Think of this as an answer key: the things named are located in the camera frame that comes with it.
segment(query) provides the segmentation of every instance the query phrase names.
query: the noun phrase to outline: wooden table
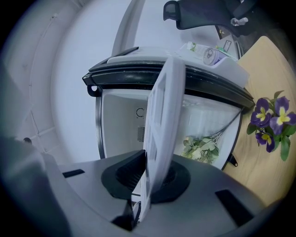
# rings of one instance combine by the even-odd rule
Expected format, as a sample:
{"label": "wooden table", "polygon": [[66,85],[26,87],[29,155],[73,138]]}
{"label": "wooden table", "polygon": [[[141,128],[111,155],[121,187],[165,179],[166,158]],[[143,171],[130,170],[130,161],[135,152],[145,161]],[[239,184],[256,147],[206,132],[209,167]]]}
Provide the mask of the wooden table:
{"label": "wooden table", "polygon": [[[273,98],[276,91],[290,100],[289,112],[296,112],[296,78],[285,57],[267,37],[261,37],[239,60],[250,78],[246,89],[254,97]],[[269,205],[284,197],[296,174],[296,135],[293,135],[288,159],[280,158],[280,145],[272,153],[257,145],[255,135],[247,135],[251,113],[244,116],[234,149],[238,167],[227,164],[224,172],[248,187]]]}

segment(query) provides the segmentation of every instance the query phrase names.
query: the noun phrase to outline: green leaf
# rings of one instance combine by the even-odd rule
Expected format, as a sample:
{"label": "green leaf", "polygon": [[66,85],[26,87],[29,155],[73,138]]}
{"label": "green leaf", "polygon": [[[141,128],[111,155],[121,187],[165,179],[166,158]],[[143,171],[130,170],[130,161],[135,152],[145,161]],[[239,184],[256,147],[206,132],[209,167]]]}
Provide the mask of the green leaf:
{"label": "green leaf", "polygon": [[271,129],[270,126],[267,126],[267,127],[265,128],[265,132],[267,132],[267,133],[273,135],[273,130]]}
{"label": "green leaf", "polygon": [[274,104],[268,102],[268,105],[269,105],[269,108],[270,108],[270,109],[273,111],[273,113],[275,114],[275,113],[276,113],[276,110],[275,110],[275,108],[274,108]]}
{"label": "green leaf", "polygon": [[211,151],[211,153],[212,153],[214,156],[219,156],[219,150],[218,150],[218,148],[215,147],[215,149],[213,149],[213,150]]}
{"label": "green leaf", "polygon": [[207,137],[204,137],[203,138],[203,142],[205,142],[205,143],[208,143],[209,141],[211,141],[212,139],[210,139],[210,138],[207,138]]}
{"label": "green leaf", "polygon": [[273,139],[274,139],[275,141],[279,141],[280,138],[281,138],[281,135],[275,135],[275,136],[273,136]]}
{"label": "green leaf", "polygon": [[189,145],[193,145],[193,137],[188,137]]}
{"label": "green leaf", "polygon": [[279,140],[275,140],[275,146],[272,151],[275,151],[278,148],[278,145],[279,145]]}
{"label": "green leaf", "polygon": [[249,123],[248,128],[247,128],[247,134],[252,134],[256,130],[256,125]]}
{"label": "green leaf", "polygon": [[196,141],[193,142],[194,146],[199,146],[199,144],[200,144],[200,140],[196,140]]}
{"label": "green leaf", "polygon": [[288,137],[283,137],[281,141],[281,159],[286,161],[290,150],[290,140]]}
{"label": "green leaf", "polygon": [[188,141],[188,140],[184,140],[184,141],[183,141],[183,145],[184,145],[184,146],[189,146],[189,141]]}
{"label": "green leaf", "polygon": [[200,141],[200,143],[199,143],[199,147],[202,147],[203,145],[205,145],[205,142],[204,141]]}
{"label": "green leaf", "polygon": [[293,135],[295,132],[296,132],[296,125],[293,125],[293,126],[289,125],[284,129],[282,134],[284,136],[290,136],[290,135]]}
{"label": "green leaf", "polygon": [[200,149],[201,149],[201,150],[209,150],[209,149],[210,149],[210,148],[209,148],[209,144],[206,143],[206,144],[203,145]]}
{"label": "green leaf", "polygon": [[191,146],[185,146],[185,148],[184,148],[184,152],[188,152],[188,151],[190,151],[191,150]]}
{"label": "green leaf", "polygon": [[277,92],[275,92],[273,98],[276,99],[276,98],[279,96],[279,94],[281,94],[282,92],[283,92],[283,91],[277,91]]}
{"label": "green leaf", "polygon": [[276,102],[277,99],[272,99],[272,100],[269,100],[273,105],[274,105],[274,102]]}

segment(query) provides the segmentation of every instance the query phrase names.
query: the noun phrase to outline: pansy flower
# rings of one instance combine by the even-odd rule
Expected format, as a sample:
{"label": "pansy flower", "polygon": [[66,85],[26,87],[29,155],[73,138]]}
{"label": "pansy flower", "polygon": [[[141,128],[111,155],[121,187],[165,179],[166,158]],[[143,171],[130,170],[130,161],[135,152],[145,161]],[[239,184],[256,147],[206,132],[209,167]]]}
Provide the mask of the pansy flower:
{"label": "pansy flower", "polygon": [[286,97],[281,97],[276,100],[275,103],[275,117],[270,120],[270,127],[275,135],[279,135],[282,132],[284,124],[294,125],[296,124],[296,114],[293,112],[288,113],[289,101]]}
{"label": "pansy flower", "polygon": [[255,111],[252,113],[251,124],[254,124],[259,128],[267,127],[271,118],[271,114],[267,113],[268,109],[268,101],[260,98],[257,101]]}
{"label": "pansy flower", "polygon": [[275,148],[274,138],[269,133],[263,133],[263,132],[256,133],[256,139],[258,143],[261,145],[267,144],[266,145],[267,152],[272,152],[273,149]]}

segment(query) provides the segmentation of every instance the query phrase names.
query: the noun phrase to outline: white wall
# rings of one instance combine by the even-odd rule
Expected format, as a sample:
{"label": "white wall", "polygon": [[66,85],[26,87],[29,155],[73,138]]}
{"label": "white wall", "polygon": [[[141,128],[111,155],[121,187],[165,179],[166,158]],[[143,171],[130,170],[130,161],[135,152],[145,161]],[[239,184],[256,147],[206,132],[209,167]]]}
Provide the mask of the white wall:
{"label": "white wall", "polygon": [[130,0],[91,1],[72,23],[55,57],[51,108],[71,162],[99,159],[95,98],[88,95],[82,77],[92,66],[111,56],[129,3]]}
{"label": "white wall", "polygon": [[51,114],[50,78],[58,45],[87,0],[40,0],[32,5],[10,34],[1,60],[10,78],[31,103],[18,139],[32,139],[40,152],[68,162]]}

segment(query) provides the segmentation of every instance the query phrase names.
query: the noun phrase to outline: black slot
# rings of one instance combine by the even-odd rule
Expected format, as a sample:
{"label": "black slot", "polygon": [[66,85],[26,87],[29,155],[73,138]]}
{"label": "black slot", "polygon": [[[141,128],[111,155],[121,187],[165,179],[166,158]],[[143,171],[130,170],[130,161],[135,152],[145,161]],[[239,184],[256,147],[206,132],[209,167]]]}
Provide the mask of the black slot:
{"label": "black slot", "polygon": [[253,215],[236,199],[229,190],[215,192],[231,218],[238,227],[247,223],[253,218]]}
{"label": "black slot", "polygon": [[127,231],[133,230],[136,226],[136,222],[134,220],[133,209],[131,207],[131,200],[127,200],[123,214],[112,220],[112,223],[126,229]]}
{"label": "black slot", "polygon": [[145,171],[145,150],[106,168],[101,181],[114,198],[130,200],[133,190]]}
{"label": "black slot", "polygon": [[83,173],[85,173],[85,172],[82,169],[76,169],[76,170],[64,172],[63,176],[65,178],[69,178],[69,177],[73,177],[73,176],[80,175],[80,174],[83,174]]}

